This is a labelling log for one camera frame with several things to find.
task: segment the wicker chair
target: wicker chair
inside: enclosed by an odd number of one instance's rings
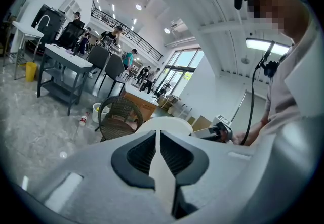
[[[103,108],[105,108],[105,106],[109,104],[111,104],[109,113],[104,119],[101,119],[101,112]],[[137,123],[136,130],[133,130],[126,123],[126,120],[132,111],[137,117],[137,119],[135,119],[135,122]],[[114,119],[113,116],[122,117],[124,121]],[[100,131],[102,133],[102,139],[100,142],[105,140],[112,140],[128,134],[133,134],[143,124],[142,113],[137,105],[127,98],[121,96],[113,96],[104,100],[100,105],[98,117],[99,127],[96,130],[100,128]]]

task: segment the black cabinet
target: black cabinet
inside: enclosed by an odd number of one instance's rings
[[[66,18],[63,12],[50,8],[45,4],[41,7],[31,25],[35,28],[36,25],[39,24],[38,31],[44,34],[40,41],[37,53],[43,53],[45,44],[54,42],[65,20]],[[30,41],[28,44],[31,49],[34,49],[36,45],[37,43],[35,41]]]

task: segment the wooden cabinet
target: wooden cabinet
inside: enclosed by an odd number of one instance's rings
[[[143,121],[148,121],[151,118],[151,115],[153,114],[153,112],[155,111],[157,105],[152,104],[140,97],[137,97],[129,92],[127,92],[126,90],[123,90],[123,92],[121,93],[122,97],[125,97],[129,100],[131,100],[133,103],[135,103],[138,108],[140,109],[142,116],[143,116]]]

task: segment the black cable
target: black cable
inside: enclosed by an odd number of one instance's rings
[[[253,75],[252,75],[252,88],[251,88],[251,109],[250,109],[250,117],[249,117],[249,123],[248,123],[248,128],[247,131],[244,135],[243,140],[241,141],[240,145],[244,145],[245,141],[248,138],[249,135],[249,131],[250,131],[250,126],[251,126],[251,120],[252,120],[252,114],[253,114],[253,107],[254,107],[254,87],[253,87],[253,83],[254,83],[254,77],[255,77],[255,73],[257,72],[257,70],[261,67],[261,65],[263,65],[263,62],[266,61],[266,58],[263,56],[260,60],[260,62],[258,63],[258,65],[255,67]]]
[[[245,136],[241,142],[241,145],[244,145],[245,141],[247,140],[248,138],[248,135],[249,135],[249,131],[250,131],[250,126],[251,126],[251,120],[252,120],[252,114],[253,114],[253,107],[254,107],[254,88],[253,88],[253,82],[254,82],[254,76],[255,76],[255,73],[257,72],[258,68],[256,68],[253,72],[253,75],[252,75],[252,88],[251,88],[251,109],[250,109],[250,117],[249,117],[249,123],[248,123],[248,128],[247,128],[247,131],[245,133]]]
[[[257,70],[259,68],[265,68],[264,66],[264,62],[267,61],[270,53],[271,53],[271,50],[273,48],[273,46],[275,45],[275,42],[272,41],[269,48],[267,49],[266,53],[262,56],[260,62],[257,64],[257,66],[255,67],[254,69],[254,72],[253,72],[253,75],[252,75],[252,88],[251,88],[251,109],[250,109],[250,117],[249,117],[249,123],[248,123],[248,128],[247,128],[247,132],[245,133],[244,135],[244,138],[241,142],[241,145],[244,145],[245,141],[247,140],[248,138],[248,135],[249,135],[249,131],[250,131],[250,126],[251,126],[251,120],[252,120],[252,114],[253,114],[253,107],[254,107],[254,87],[253,87],[253,82],[254,82],[254,77],[255,77],[255,73],[257,72]]]

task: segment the faucet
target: faucet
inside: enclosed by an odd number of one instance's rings
[[[35,27],[36,30],[38,30],[39,24],[41,23],[42,19],[43,19],[45,16],[47,16],[47,17],[49,18],[49,20],[48,20],[48,22],[47,22],[47,24],[46,24],[46,27],[48,27],[49,22],[50,22],[50,17],[49,17],[48,15],[43,15],[42,18],[40,19],[40,21],[39,21],[38,23],[36,22],[36,27]]]

